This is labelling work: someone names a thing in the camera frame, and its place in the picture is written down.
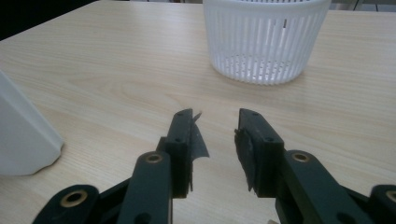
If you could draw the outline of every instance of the wooden table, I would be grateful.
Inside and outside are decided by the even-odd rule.
[[[0,42],[0,68],[64,138],[62,156],[29,176],[0,177],[0,223],[31,223],[59,190],[100,191],[155,150],[173,115],[193,108],[210,159],[174,223],[278,221],[248,192],[233,130],[262,113],[286,142],[316,155],[340,184],[368,195],[396,184],[396,14],[330,11],[304,72],[290,83],[233,81],[210,65],[202,5],[100,1]]]

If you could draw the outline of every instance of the white object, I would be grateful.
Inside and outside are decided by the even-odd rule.
[[[64,141],[0,71],[0,175],[30,175],[53,164]]]
[[[226,77],[274,85],[302,73],[331,0],[204,0],[210,60]]]

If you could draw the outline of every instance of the white basket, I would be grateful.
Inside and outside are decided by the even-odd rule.
[[[331,0],[204,0],[213,66],[249,83],[274,85],[304,69]]]

